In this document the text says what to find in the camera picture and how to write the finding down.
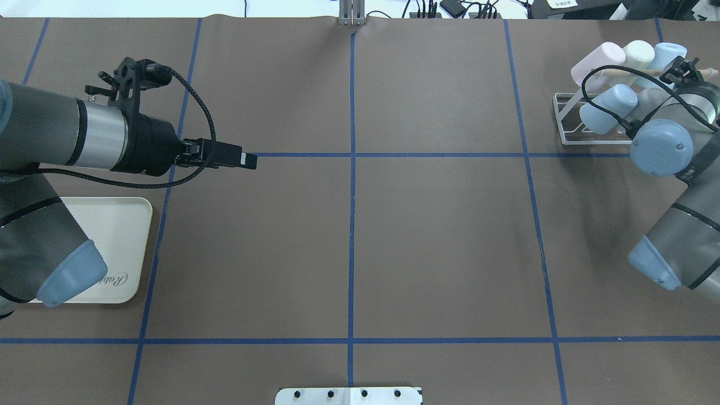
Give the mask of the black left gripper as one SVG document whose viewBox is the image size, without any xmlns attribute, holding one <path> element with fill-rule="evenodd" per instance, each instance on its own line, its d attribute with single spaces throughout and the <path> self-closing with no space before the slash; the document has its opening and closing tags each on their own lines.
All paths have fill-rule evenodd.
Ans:
<svg viewBox="0 0 720 405">
<path fill-rule="evenodd" d="M 114 172 L 162 176 L 174 164 L 180 167 L 256 170 L 259 158 L 241 146 L 198 138 L 181 141 L 172 123 L 147 115 L 131 120 L 128 144 Z"/>
</svg>

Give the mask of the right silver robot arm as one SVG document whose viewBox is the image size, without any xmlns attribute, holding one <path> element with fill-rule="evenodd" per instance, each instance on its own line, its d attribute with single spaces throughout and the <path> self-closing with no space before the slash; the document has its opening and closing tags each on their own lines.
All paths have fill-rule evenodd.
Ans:
<svg viewBox="0 0 720 405">
<path fill-rule="evenodd" d="M 687 187 L 628 254 L 629 263 L 659 286 L 684 286 L 710 302 L 719 298 L 718 86 L 677 87 L 640 126 L 632 163 L 655 177 Z"/>
</svg>

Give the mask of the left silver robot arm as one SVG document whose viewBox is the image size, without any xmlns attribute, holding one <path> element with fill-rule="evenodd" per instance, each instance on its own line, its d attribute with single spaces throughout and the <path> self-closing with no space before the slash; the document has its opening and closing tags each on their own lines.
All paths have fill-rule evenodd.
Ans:
<svg viewBox="0 0 720 405">
<path fill-rule="evenodd" d="M 100 282 L 108 266 L 47 179 L 54 173 L 123 186 L 78 168 L 159 177 L 174 166 L 254 170 L 258 157 L 209 138 L 181 140 L 140 111 L 141 85 L 101 105 L 2 80 L 2 318 L 39 300 L 53 308 Z"/>
</svg>

